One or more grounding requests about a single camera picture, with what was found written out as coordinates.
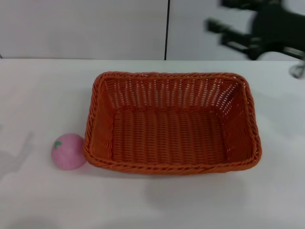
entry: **woven texture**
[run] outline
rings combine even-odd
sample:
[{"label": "woven texture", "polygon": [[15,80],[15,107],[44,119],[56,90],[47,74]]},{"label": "woven texture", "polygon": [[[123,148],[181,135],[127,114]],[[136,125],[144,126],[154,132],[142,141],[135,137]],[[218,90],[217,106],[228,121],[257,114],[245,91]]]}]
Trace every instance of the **woven texture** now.
[{"label": "woven texture", "polygon": [[249,85],[233,73],[103,73],[84,154],[96,167],[141,174],[252,168],[262,149]]}]

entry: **foam ball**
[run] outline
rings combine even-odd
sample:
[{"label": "foam ball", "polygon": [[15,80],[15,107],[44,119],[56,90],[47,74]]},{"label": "foam ball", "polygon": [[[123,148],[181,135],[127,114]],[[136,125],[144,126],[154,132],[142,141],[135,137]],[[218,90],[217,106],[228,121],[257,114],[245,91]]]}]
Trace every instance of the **foam ball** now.
[{"label": "foam ball", "polygon": [[65,134],[56,139],[52,148],[54,164],[63,170],[72,170],[86,162],[82,148],[84,139],[77,134]]}]

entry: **white table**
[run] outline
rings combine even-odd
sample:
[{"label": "white table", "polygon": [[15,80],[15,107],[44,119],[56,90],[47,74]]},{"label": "white table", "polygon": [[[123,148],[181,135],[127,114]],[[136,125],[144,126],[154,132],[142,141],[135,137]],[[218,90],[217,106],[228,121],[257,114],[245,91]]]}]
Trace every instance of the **white table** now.
[{"label": "white table", "polygon": [[[1,229],[303,229],[305,81],[295,62],[0,61]],[[84,134],[105,71],[234,72],[249,82],[263,146],[254,168],[189,177],[89,164],[61,171],[53,141]]]}]

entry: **wicker basket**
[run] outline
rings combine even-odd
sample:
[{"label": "wicker basket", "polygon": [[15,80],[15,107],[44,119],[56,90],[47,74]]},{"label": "wicker basket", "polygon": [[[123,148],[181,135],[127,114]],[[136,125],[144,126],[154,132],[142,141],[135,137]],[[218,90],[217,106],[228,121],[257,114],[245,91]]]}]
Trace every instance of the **wicker basket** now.
[{"label": "wicker basket", "polygon": [[96,167],[140,174],[252,168],[262,149],[249,85],[233,73],[103,73],[84,154]]}]

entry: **white wall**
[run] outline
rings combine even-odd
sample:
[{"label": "white wall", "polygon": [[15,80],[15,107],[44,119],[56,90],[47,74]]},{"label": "white wall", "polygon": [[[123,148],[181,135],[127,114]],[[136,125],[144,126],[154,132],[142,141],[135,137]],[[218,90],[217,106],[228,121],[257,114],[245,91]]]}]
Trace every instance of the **white wall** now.
[{"label": "white wall", "polygon": [[[220,0],[171,1],[168,60],[247,60],[243,54],[219,46],[220,36],[204,31],[203,21],[209,17],[217,18],[246,32],[253,12],[219,7],[219,2]],[[295,12],[305,14],[304,0],[286,0],[286,5]],[[295,59],[274,52],[264,54],[260,60]]]},{"label": "white wall", "polygon": [[163,60],[167,0],[1,0],[3,58]]}]

